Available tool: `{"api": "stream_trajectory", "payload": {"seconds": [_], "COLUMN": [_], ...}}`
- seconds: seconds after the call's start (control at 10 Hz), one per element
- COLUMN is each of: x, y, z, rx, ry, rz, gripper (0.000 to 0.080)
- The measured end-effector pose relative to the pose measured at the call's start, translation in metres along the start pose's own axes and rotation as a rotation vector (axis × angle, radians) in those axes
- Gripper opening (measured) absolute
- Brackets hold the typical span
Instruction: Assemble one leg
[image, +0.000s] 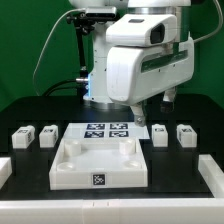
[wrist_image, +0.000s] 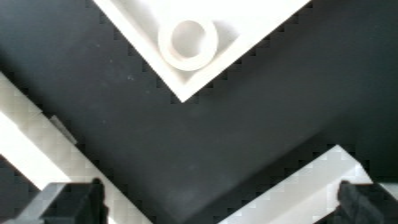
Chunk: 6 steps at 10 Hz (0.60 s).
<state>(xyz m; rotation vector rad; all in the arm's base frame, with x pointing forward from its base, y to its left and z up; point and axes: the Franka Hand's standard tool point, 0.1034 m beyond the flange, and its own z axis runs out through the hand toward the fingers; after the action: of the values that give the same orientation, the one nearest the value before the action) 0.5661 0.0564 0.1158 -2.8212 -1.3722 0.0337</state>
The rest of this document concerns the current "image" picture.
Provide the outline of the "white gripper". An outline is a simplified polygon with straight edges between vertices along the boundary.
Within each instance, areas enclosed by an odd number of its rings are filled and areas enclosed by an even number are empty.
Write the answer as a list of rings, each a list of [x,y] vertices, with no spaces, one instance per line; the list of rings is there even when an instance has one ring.
[[[162,46],[112,47],[107,57],[108,96],[116,103],[132,105],[135,125],[144,127],[145,114],[138,102],[165,91],[160,110],[171,113],[177,94],[175,86],[190,80],[193,71],[194,42],[191,37],[171,54],[166,54]]]

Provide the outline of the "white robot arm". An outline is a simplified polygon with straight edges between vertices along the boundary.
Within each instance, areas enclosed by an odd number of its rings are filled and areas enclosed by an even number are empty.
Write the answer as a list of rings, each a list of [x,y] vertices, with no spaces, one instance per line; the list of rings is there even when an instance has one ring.
[[[138,126],[146,124],[144,101],[163,95],[161,110],[174,109],[176,87],[193,76],[195,45],[219,32],[218,25],[196,39],[189,31],[190,7],[205,0],[69,0],[82,12],[83,33],[93,34],[90,104],[128,106]]]

